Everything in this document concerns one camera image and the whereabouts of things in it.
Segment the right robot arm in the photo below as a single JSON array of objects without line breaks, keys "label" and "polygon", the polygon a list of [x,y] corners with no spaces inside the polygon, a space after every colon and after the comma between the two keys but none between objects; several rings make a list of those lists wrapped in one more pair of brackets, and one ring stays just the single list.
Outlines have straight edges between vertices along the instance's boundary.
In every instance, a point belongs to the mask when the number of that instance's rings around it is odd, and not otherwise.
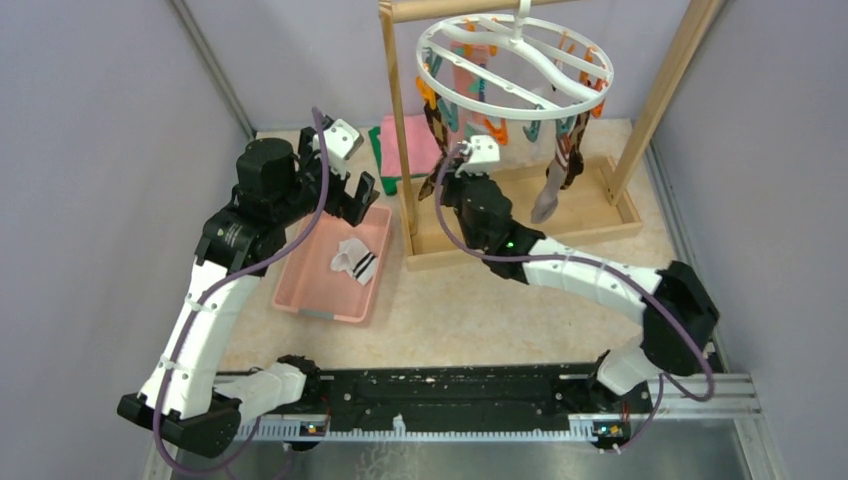
[{"label": "right robot arm", "polygon": [[638,384],[703,373],[706,402],[716,389],[704,357],[720,314],[695,270],[677,260],[662,268],[628,266],[569,247],[512,217],[512,203],[487,175],[449,170],[435,196],[456,215],[462,235],[449,238],[497,276],[550,287],[612,309],[641,328],[639,336],[601,356],[586,385],[589,404],[612,412]]}]

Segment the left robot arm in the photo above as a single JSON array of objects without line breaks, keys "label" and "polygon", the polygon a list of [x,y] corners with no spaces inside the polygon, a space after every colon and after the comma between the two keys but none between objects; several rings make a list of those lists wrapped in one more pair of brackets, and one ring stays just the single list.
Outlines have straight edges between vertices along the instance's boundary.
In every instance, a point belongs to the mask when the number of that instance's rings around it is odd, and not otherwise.
[{"label": "left robot arm", "polygon": [[241,426],[288,405],[308,413],[319,404],[314,362],[286,355],[238,380],[217,385],[217,369],[232,327],[268,267],[299,246],[287,229],[322,214],[360,224],[377,199],[375,180],[362,174],[349,194],[348,160],[363,144],[341,119],[326,118],[281,138],[249,142],[235,163],[229,202],[203,225],[190,284],[175,327],[154,371],[138,392],[123,396],[120,417],[161,442],[215,458]]}]

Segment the white sock black stripes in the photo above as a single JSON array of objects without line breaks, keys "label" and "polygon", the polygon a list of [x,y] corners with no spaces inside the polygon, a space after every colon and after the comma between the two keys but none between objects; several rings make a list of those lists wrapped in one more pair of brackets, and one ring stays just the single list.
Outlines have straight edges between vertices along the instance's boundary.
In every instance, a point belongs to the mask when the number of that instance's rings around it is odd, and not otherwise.
[{"label": "white sock black stripes", "polygon": [[360,285],[367,285],[375,276],[378,256],[358,238],[348,238],[338,244],[330,269],[345,272]]}]

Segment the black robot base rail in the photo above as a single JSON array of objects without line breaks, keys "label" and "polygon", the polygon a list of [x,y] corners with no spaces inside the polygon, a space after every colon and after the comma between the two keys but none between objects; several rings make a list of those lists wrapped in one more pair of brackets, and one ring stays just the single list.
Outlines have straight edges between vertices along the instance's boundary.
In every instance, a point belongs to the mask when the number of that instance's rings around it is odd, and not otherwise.
[{"label": "black robot base rail", "polygon": [[295,419],[329,422],[332,433],[388,432],[401,419],[410,433],[565,432],[578,414],[629,420],[646,414],[646,383],[622,398],[594,378],[595,364],[535,364],[323,370],[301,400],[274,408]]}]

